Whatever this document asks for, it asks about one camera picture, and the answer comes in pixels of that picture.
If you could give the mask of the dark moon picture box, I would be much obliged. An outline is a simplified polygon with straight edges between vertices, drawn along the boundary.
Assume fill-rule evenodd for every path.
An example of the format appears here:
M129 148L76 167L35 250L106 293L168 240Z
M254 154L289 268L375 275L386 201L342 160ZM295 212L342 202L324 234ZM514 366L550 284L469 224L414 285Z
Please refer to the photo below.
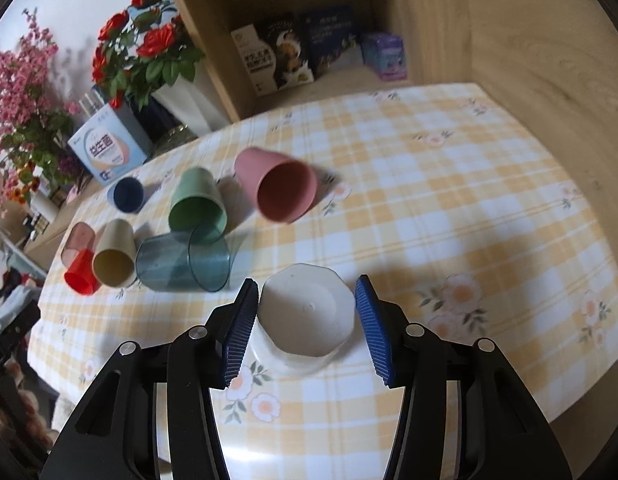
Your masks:
M234 29L231 37L257 96L363 65L350 6L280 14Z

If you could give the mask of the green plastic cup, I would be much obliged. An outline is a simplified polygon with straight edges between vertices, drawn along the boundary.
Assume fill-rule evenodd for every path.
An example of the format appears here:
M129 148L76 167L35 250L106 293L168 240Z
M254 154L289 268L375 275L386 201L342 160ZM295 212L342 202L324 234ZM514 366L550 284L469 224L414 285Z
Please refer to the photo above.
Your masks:
M192 167L183 172L172 196L168 224L173 240L179 245L191 235L209 243L223 234L228 214L209 170Z

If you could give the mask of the pink plastic cup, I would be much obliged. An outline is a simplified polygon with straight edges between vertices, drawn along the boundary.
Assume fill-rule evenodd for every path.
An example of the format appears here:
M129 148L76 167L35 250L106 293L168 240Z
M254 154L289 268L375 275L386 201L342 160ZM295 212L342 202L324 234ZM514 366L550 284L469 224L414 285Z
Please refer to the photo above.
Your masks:
M272 222L296 221L317 196L318 178L313 169L279 152L245 148L236 156L234 171L251 203Z

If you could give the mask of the low wooden cabinet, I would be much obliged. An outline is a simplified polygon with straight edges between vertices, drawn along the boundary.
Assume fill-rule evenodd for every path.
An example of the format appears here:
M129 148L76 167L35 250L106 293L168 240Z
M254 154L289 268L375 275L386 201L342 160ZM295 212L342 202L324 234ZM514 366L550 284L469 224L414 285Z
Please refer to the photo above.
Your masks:
M46 227L45 231L38 235L35 240L24 246L22 251L27 258L43 271L47 272L50 270L56 252L60 245L62 245L62 238L69 228L77 209L85 200L102 190L103 185L95 180L91 180L71 202L66 202L62 205L55 220Z

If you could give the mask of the red rose bouquet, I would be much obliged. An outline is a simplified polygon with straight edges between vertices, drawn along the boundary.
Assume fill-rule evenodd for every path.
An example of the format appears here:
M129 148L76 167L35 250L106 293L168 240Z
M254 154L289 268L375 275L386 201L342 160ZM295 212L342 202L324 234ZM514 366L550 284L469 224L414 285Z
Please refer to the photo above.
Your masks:
M141 108L161 87L192 82L203 57L172 0L131 0L98 33L92 80L115 110Z

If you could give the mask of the beige plastic cup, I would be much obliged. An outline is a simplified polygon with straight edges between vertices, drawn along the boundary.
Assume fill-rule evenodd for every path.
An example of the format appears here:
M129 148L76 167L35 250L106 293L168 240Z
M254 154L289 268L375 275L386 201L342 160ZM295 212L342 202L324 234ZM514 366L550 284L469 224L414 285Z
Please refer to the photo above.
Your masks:
M92 261L95 277L105 286L126 288L135 281L136 247L131 224L109 221L96 244Z

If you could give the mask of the pink blossom bouquet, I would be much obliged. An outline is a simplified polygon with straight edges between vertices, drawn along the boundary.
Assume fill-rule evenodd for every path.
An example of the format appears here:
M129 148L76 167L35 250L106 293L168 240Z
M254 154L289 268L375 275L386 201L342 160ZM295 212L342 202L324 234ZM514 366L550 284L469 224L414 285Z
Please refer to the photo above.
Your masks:
M0 209L25 205L44 183L56 190L83 176L67 142L78 105L54 96L50 69L58 52L50 29L24 10L27 30L16 47L0 46Z

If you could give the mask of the purple small box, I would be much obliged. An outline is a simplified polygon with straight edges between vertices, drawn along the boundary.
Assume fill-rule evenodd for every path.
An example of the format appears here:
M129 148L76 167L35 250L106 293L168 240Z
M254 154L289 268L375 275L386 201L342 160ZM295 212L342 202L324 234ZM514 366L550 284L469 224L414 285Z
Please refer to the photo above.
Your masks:
M372 32L363 36L361 47L364 65L371 68L379 79L394 81L407 78L405 47L400 36Z

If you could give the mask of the glass tray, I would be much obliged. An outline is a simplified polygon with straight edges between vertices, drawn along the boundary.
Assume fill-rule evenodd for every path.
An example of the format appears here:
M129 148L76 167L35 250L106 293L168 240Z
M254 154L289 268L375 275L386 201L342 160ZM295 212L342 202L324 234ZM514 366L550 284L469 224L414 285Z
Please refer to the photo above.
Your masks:
M198 136L187 128L186 125L179 125L160 136L152 147L152 153L150 153L149 158L159 157L197 139Z

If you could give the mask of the probiotic blue white box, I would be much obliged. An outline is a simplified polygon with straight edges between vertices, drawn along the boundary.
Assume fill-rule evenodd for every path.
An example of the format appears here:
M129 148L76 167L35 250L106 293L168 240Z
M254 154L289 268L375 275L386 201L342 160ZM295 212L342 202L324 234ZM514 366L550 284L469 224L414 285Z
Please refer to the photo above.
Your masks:
M74 133L68 146L103 185L142 166L152 151L152 141L126 105L101 107Z

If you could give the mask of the white plastic cup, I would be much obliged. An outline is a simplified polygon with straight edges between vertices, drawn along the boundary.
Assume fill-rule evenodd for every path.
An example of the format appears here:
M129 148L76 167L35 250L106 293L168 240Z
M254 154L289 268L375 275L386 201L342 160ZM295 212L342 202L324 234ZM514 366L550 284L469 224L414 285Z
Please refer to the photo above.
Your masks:
M251 349L270 372L305 377L326 367L354 328L355 298L339 275L295 263L263 284Z

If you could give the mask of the white cylindrical vase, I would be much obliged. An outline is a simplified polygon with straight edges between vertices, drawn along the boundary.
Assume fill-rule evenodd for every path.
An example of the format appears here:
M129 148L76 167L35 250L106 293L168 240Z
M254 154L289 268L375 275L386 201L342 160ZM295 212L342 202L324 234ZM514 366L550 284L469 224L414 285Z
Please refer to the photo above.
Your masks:
M41 191L33 194L30 205L48 223L53 223L59 213L59 206Z

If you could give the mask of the transparent teal cup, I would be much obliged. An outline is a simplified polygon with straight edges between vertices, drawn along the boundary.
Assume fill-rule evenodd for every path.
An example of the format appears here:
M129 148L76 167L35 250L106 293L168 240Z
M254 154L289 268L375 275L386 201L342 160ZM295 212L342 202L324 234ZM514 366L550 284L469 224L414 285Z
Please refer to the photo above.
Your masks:
M135 271L154 292L217 292L229 279L231 252L217 230L196 226L147 237L138 248Z

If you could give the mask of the white flower pot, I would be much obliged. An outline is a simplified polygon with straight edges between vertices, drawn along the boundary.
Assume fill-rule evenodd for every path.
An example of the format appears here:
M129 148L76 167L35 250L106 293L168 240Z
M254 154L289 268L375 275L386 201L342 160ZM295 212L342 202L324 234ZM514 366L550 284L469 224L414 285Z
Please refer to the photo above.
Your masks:
M195 64L193 81L179 76L172 86L164 84L152 97L198 138L231 124L204 62Z

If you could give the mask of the red plastic cup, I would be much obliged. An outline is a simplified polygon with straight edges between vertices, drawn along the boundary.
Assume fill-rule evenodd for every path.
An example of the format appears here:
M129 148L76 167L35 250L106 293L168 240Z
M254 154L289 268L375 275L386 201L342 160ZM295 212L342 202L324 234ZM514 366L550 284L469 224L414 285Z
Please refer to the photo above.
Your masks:
M91 249L83 249L64 274L65 283L79 295L91 296L100 288L100 281L92 268L93 258Z

